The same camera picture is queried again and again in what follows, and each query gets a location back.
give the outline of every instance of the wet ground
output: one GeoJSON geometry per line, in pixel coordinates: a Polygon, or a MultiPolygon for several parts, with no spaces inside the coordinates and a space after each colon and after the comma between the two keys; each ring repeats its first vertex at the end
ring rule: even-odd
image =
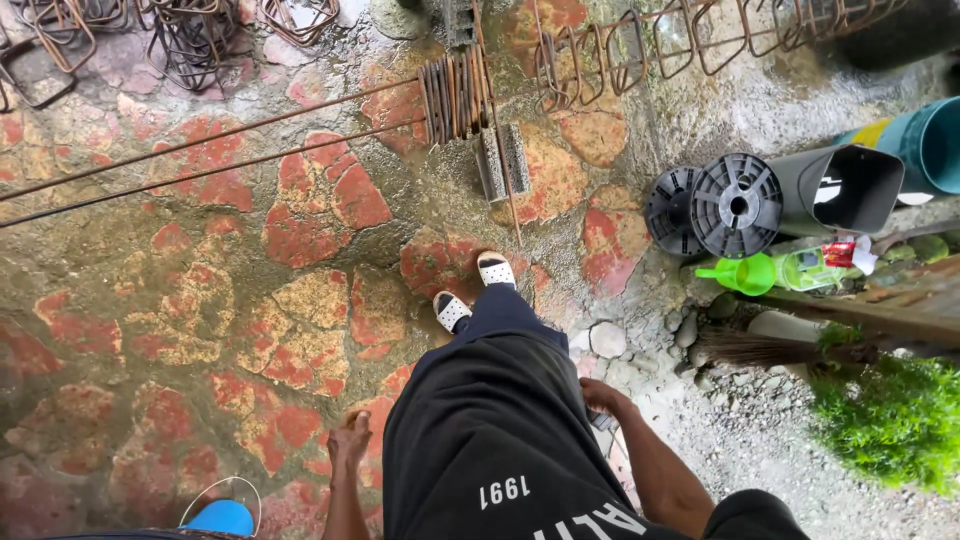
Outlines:
{"type": "MultiPolygon", "coordinates": [[[[0,182],[27,186],[406,78],[444,51],[428,22],[392,0],[342,4],[319,44],[298,49],[243,0],[224,85],[201,94],[159,79],[144,34],[105,37],[75,92],[0,116],[0,182]]],[[[625,5],[540,0],[552,31],[615,20],[625,5]]],[[[485,7],[504,94],[522,87],[527,57],[516,47],[536,35],[531,6],[485,7]]],[[[730,7],[708,17],[712,36],[730,26],[730,7]]],[[[0,20],[14,40],[26,36],[6,4],[0,20]]],[[[940,96],[937,74],[931,64],[852,74],[828,51],[803,49],[743,55],[713,78],[698,61],[670,80],[654,72],[623,100],[552,117],[513,102],[503,116],[520,123],[532,182],[517,199],[523,248],[509,211],[484,201],[471,143],[427,149],[421,126],[4,230],[5,536],[175,526],[201,490],[240,475],[264,497],[260,536],[313,537],[327,504],[325,434],[356,407],[373,412],[361,497],[380,529],[383,424],[411,365],[444,340],[429,299],[443,288],[475,297],[473,258],[486,248],[511,257],[524,295],[571,338],[598,321],[625,329],[622,356],[576,355],[582,374],[668,404],[689,383],[673,375],[682,352],[669,349],[663,319],[687,283],[679,262],[650,246],[640,209],[652,181],[727,151],[815,146],[915,109],[940,96]]],[[[402,86],[41,191],[0,205],[0,216],[419,110],[402,86]]],[[[253,501],[242,487],[232,495],[253,501]]]]}

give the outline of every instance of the wire handle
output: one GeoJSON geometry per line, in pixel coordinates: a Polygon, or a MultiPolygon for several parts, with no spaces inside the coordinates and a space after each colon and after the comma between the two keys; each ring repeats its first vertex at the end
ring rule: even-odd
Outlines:
{"type": "Polygon", "coordinates": [[[253,493],[254,495],[256,495],[256,527],[253,528],[253,537],[255,537],[256,534],[260,531],[260,522],[263,521],[263,502],[260,500],[260,492],[256,490],[256,486],[251,484],[249,480],[242,479],[240,477],[226,477],[225,479],[217,480],[211,483],[209,486],[207,486],[206,489],[204,491],[201,491],[200,495],[194,498],[194,500],[186,507],[186,510],[183,510],[183,517],[180,518],[180,524],[177,525],[177,528],[183,527],[183,522],[186,521],[186,515],[190,513],[190,508],[193,508],[193,505],[200,500],[200,497],[202,497],[204,493],[206,493],[207,491],[210,491],[214,487],[224,483],[227,480],[243,480],[244,482],[247,483],[248,486],[253,488],[253,493]]]}

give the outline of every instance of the white polka dot slide sandal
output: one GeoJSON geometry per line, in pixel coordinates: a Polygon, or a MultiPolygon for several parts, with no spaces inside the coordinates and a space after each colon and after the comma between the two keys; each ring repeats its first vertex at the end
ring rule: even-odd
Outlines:
{"type": "Polygon", "coordinates": [[[449,291],[438,292],[437,296],[433,297],[433,312],[437,314],[440,324],[450,333],[457,333],[454,331],[457,321],[473,314],[462,300],[449,291]]]}
{"type": "Polygon", "coordinates": [[[514,269],[506,257],[496,251],[486,251],[477,258],[477,268],[480,270],[480,279],[484,285],[491,283],[509,283],[516,286],[514,269]]]}

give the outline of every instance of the person's hand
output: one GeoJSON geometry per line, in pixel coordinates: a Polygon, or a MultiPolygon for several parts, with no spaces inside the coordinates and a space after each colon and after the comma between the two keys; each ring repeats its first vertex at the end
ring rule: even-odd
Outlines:
{"type": "Polygon", "coordinates": [[[330,430],[326,449],[330,454],[334,472],[355,473],[360,460],[367,453],[367,445],[373,436],[370,431],[370,412],[354,410],[344,417],[339,427],[330,430]]]}
{"type": "Polygon", "coordinates": [[[584,403],[598,412],[607,412],[617,417],[634,407],[630,398],[599,380],[582,377],[580,388],[584,391],[584,403]]]}

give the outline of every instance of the person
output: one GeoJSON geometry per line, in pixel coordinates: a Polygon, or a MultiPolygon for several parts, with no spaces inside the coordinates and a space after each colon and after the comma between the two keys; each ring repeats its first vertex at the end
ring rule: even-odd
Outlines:
{"type": "MultiPolygon", "coordinates": [[[[746,490],[714,504],[701,482],[644,422],[629,398],[577,379],[566,336],[516,292],[510,264],[478,258],[485,285],[471,311],[434,299],[453,340],[417,363],[383,441],[386,538],[730,538],[807,540],[786,505],[746,490]],[[604,459],[586,406],[623,430],[643,517],[604,459]]],[[[333,430],[324,538],[368,538],[357,467],[370,415],[333,430]]]]}

